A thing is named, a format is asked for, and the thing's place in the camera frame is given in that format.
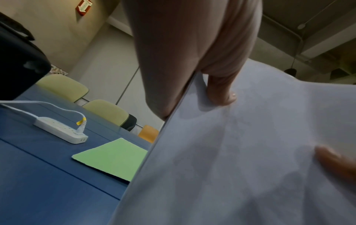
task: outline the white paper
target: white paper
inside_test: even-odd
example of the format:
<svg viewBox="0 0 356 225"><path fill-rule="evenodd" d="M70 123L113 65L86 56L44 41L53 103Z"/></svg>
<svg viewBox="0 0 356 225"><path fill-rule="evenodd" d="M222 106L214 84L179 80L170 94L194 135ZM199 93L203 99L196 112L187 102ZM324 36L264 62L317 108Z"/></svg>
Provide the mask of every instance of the white paper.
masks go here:
<svg viewBox="0 0 356 225"><path fill-rule="evenodd" d="M201 75L163 127L110 224L356 224L355 189L315 144L356 150L356 88L298 81L249 60L215 107Z"/></svg>

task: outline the power strip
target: power strip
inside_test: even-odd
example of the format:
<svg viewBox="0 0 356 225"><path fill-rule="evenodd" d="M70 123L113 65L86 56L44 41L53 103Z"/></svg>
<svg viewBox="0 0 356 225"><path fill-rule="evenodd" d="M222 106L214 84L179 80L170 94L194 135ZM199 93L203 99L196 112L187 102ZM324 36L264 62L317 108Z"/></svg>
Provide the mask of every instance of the power strip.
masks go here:
<svg viewBox="0 0 356 225"><path fill-rule="evenodd" d="M33 125L72 144L84 143L88 139L85 134L76 134L75 129L48 117L38 117Z"/></svg>

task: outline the chair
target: chair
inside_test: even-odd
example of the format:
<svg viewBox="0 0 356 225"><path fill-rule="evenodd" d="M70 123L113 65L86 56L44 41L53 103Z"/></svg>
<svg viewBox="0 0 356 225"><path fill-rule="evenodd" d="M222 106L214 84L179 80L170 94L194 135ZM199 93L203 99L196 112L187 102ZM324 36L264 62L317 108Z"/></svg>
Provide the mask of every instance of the chair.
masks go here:
<svg viewBox="0 0 356 225"><path fill-rule="evenodd" d="M70 102L79 100L89 91L86 86L61 74L45 76L36 84Z"/></svg>
<svg viewBox="0 0 356 225"><path fill-rule="evenodd" d="M158 136L159 131L151 126L145 125L138 136L150 143L153 143Z"/></svg>
<svg viewBox="0 0 356 225"><path fill-rule="evenodd" d="M137 122L136 117L130 115L117 105L102 99L90 101L82 107L128 131L131 131Z"/></svg>

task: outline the fire alarm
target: fire alarm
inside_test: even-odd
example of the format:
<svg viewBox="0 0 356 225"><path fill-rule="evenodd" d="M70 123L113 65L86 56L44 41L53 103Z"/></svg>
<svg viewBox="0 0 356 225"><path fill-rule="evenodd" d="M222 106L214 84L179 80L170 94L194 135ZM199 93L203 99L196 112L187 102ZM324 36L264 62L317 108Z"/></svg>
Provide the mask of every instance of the fire alarm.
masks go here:
<svg viewBox="0 0 356 225"><path fill-rule="evenodd" d="M84 16L88 12L92 4L93 3L89 0L81 0L76 9L81 16Z"/></svg>

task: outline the blue table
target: blue table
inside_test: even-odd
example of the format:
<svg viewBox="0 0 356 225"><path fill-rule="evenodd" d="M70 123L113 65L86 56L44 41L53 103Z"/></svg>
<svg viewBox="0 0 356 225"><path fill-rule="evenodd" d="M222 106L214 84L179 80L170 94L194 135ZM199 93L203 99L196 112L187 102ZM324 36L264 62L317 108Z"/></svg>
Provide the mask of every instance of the blue table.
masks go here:
<svg viewBox="0 0 356 225"><path fill-rule="evenodd" d="M17 100L46 101L82 112L89 138L70 144L33 126L34 118L0 107L0 224L106 224L127 184L71 156L118 138L146 150L151 144L36 85ZM47 105L13 106L73 128L81 119Z"/></svg>

